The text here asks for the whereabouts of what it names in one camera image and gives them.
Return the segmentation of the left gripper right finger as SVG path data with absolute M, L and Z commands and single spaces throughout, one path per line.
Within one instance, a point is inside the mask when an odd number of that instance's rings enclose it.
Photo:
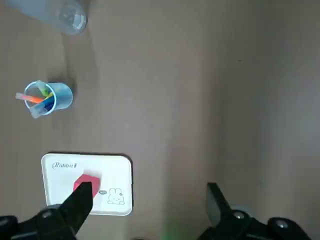
M 293 220 L 272 217 L 264 224 L 246 211 L 231 208 L 215 182 L 206 186 L 206 212 L 210 226 L 199 240 L 311 240 Z

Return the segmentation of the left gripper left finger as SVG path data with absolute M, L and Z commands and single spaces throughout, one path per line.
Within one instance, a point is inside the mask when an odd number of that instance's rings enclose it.
M 2 240 L 75 240 L 93 208 L 92 183 L 82 182 L 62 203 L 18 222 L 14 215 L 0 217 Z

